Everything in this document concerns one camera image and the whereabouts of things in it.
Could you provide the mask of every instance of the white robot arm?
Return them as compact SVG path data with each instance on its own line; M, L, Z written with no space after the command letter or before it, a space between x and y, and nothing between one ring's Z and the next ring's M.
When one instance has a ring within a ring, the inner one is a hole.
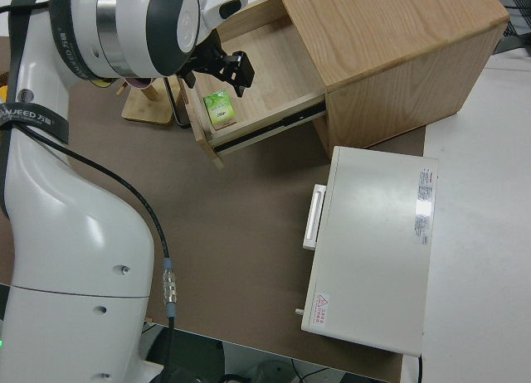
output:
M197 71L228 81L241 96L254 71L245 53L227 56L213 30L246 3L12 1L0 200L15 266L0 382L196 381L185 371L161 374L162 366L138 356L153 272L148 227L131 206L77 176L63 154L28 137L27 125L66 143L69 90L79 80L176 74L193 86ZM166 255L169 306L171 270Z

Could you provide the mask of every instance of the warning label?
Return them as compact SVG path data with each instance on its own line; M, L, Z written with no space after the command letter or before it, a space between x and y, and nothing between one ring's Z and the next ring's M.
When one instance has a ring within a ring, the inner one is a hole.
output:
M314 312L312 323L314 325L324 326L326 323L326 313L329 309L330 296L324 293L317 293L314 300Z

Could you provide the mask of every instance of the metal connector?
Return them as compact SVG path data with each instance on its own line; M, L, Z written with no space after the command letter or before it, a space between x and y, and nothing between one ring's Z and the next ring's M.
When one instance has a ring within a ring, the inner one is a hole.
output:
M177 302L177 280L172 269L164 269L163 273L164 303Z

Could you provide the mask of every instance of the wooden base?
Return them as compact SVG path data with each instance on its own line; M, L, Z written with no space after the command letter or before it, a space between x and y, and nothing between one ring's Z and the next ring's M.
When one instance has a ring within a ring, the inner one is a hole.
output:
M169 78L169 83L172 88L173 96L177 99L181 91L177 78ZM153 96L150 97L151 99L148 99L142 90L131 89L127 101L125 102L124 110L122 111L122 117L124 119L133 120L134 122L144 122L147 124L168 125L172 123L173 112L166 95L164 81L162 79L157 79L153 82L152 86L158 93L156 99L154 99Z

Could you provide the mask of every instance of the green box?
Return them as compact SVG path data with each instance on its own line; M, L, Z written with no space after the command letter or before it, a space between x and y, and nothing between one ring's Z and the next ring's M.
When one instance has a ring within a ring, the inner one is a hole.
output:
M203 99L208 116L215 130L225 128L236 122L236 114L226 90L221 90Z

